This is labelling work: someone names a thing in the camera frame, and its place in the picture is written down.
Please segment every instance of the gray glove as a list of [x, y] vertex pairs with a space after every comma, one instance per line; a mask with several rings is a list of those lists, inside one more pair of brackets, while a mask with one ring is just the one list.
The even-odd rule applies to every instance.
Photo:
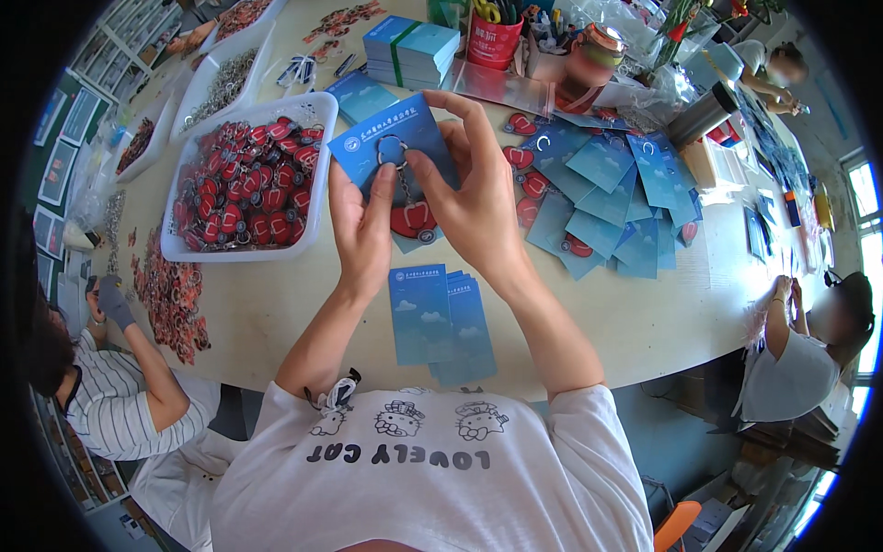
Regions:
[[107, 275], [98, 283], [98, 308], [108, 318], [117, 323], [120, 330], [125, 330], [129, 324], [134, 324], [132, 311], [125, 297], [120, 293], [117, 285], [122, 282], [119, 276]]

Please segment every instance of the red tassel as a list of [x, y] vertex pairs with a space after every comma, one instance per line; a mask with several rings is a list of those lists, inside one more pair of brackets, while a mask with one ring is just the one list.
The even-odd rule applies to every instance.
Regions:
[[687, 31], [687, 20], [681, 21], [681, 23], [668, 31], [668, 38], [673, 40], [674, 42], [680, 42], [683, 40], [683, 34]]

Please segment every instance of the dark hair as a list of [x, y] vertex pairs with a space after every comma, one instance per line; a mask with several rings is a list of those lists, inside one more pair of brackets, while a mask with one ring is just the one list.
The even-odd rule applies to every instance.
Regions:
[[874, 312], [872, 309], [871, 283], [861, 272], [853, 272], [832, 286], [852, 321], [849, 336], [839, 344], [830, 344], [828, 354], [845, 367], [858, 356], [874, 332]]
[[50, 308], [45, 300], [37, 300], [31, 335], [22, 347], [27, 379], [44, 397], [55, 396], [74, 359], [74, 343], [67, 331], [52, 321]]
[[797, 49], [793, 42], [783, 42], [781, 46], [776, 46], [773, 50], [773, 57], [784, 57], [801, 71], [805, 73], [810, 72], [810, 66], [806, 64], [804, 55], [800, 53], [800, 50]]

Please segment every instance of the cloud illustration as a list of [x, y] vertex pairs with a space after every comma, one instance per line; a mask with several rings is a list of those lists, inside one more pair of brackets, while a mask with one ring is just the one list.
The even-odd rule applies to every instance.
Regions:
[[445, 318], [438, 314], [438, 311], [434, 311], [432, 313], [423, 313], [420, 315], [420, 319], [426, 323], [429, 322], [446, 322]]
[[402, 299], [398, 302], [398, 306], [396, 307], [396, 312], [401, 313], [402, 311], [412, 311], [417, 308], [413, 303], [409, 303], [405, 299]]
[[470, 337], [478, 337], [481, 335], [481, 330], [472, 326], [471, 328], [463, 328], [460, 330], [460, 337], [463, 339], [469, 339]]

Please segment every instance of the orange chair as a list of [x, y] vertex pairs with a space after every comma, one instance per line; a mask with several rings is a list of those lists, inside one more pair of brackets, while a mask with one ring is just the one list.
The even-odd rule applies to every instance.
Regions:
[[[693, 525], [701, 511], [702, 504], [696, 501], [688, 500], [676, 504], [653, 534], [653, 552], [666, 552], [674, 546]], [[683, 542], [681, 542], [681, 552], [683, 552]]]

